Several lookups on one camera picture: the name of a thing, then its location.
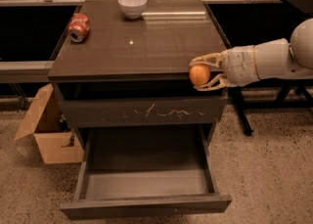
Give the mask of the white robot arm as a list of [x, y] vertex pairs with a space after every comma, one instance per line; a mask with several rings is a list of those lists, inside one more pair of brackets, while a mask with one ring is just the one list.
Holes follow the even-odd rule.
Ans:
[[234, 47], [190, 61], [189, 76], [198, 91], [244, 87], [269, 78], [313, 78], [313, 19], [299, 24], [286, 38]]

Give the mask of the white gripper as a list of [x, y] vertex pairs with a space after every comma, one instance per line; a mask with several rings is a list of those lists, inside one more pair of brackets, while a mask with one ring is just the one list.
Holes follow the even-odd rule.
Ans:
[[259, 80], [256, 70], [255, 51], [252, 45], [235, 47], [220, 53], [210, 53], [193, 58], [189, 67], [205, 65], [224, 70], [204, 85], [195, 85], [198, 91], [215, 91], [228, 85], [244, 87]]

